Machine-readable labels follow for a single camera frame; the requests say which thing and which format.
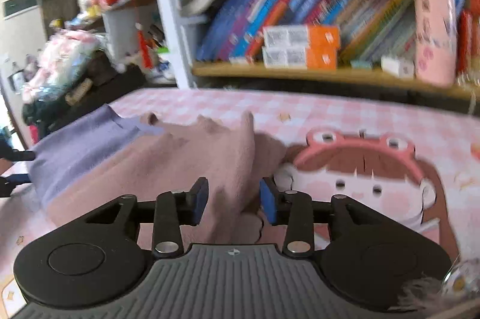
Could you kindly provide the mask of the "purple and pink sweater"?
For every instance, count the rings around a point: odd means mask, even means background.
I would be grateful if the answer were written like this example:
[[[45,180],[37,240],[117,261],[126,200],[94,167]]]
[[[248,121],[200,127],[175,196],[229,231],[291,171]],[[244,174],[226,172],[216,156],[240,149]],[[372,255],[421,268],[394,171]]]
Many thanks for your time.
[[[260,237],[259,184],[280,165],[283,143],[258,132],[250,113],[234,127],[198,117],[191,125],[154,114],[123,118],[103,106],[41,140],[28,175],[50,220],[62,226],[133,194],[153,201],[208,180],[208,203],[185,243],[248,244]]]

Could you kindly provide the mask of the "pink cartoon table mat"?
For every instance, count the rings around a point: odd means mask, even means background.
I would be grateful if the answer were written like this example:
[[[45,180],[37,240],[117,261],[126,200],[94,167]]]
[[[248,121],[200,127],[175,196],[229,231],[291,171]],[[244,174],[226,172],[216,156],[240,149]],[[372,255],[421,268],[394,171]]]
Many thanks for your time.
[[[452,266],[440,281],[409,282],[397,308],[366,309],[330,289],[309,261],[281,254],[287,229],[268,222],[259,196],[257,242],[185,243],[181,234],[183,255],[155,261],[119,298],[48,307],[26,301],[14,277],[21,250],[61,227],[31,180],[1,198],[1,270],[10,276],[1,285],[3,317],[478,317],[479,120],[340,97],[221,90],[142,89],[110,107],[123,118],[154,114],[182,126],[203,116],[230,128],[250,113],[256,131],[285,145],[280,165],[264,177],[279,191],[324,202],[347,195],[437,243]]]

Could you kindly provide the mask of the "pink floral plush bundle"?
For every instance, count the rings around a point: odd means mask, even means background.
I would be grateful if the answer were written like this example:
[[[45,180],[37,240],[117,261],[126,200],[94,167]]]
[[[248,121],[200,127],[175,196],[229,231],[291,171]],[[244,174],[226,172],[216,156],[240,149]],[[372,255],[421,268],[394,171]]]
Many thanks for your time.
[[[57,100],[80,80],[101,40],[87,31],[59,30],[47,41],[38,70],[22,87],[24,104]]]

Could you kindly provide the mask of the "white charger block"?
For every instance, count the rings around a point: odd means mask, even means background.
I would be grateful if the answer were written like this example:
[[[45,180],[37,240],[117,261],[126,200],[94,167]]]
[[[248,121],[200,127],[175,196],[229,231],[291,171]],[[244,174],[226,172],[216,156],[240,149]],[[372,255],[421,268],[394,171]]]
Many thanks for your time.
[[[415,74],[414,63],[405,58],[382,56],[381,68],[384,73],[399,79],[413,79]]]

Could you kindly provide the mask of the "lower orange white box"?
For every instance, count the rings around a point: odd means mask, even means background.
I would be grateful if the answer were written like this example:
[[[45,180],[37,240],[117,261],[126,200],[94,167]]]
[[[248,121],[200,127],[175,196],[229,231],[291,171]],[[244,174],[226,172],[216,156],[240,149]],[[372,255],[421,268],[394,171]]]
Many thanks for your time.
[[[268,68],[335,70],[337,50],[328,47],[262,48],[264,65]]]

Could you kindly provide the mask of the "orange white box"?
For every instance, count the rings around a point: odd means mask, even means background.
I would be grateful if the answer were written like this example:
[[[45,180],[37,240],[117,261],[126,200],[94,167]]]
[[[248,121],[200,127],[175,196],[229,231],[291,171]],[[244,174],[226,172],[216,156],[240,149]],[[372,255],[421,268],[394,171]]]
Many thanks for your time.
[[[328,47],[262,48],[264,65],[268,68],[335,70],[337,50]]]
[[[289,25],[264,28],[266,47],[291,46],[341,46],[340,31],[337,26],[328,25]]]

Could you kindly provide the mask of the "upper orange white box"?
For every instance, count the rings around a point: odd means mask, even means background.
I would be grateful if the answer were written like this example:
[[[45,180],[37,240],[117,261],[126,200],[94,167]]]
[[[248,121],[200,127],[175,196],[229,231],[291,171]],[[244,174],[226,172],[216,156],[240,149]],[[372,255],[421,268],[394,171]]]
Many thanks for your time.
[[[337,26],[328,25],[289,25],[264,28],[266,47],[291,46],[341,46],[340,31]]]

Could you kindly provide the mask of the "pink sticker tumbler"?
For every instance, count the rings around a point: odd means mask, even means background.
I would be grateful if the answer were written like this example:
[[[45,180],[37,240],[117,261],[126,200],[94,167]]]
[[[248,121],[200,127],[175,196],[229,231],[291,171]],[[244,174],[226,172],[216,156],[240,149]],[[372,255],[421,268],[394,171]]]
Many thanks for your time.
[[[449,88],[456,78],[455,0],[415,0],[416,78]]]

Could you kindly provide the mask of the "wooden bookshelf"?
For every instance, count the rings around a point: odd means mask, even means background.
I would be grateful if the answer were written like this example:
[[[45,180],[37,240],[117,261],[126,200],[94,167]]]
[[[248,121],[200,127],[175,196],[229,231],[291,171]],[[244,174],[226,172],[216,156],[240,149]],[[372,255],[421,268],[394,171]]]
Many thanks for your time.
[[[157,0],[176,85],[479,114],[479,0]]]

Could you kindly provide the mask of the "row of leaning books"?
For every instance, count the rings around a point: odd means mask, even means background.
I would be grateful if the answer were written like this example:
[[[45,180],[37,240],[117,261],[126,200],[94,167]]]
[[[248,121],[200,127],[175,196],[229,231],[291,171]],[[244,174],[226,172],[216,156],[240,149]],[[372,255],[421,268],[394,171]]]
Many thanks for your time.
[[[412,0],[214,0],[219,2],[197,61],[257,61],[264,28],[289,25],[337,26],[340,60],[349,63],[411,5]]]

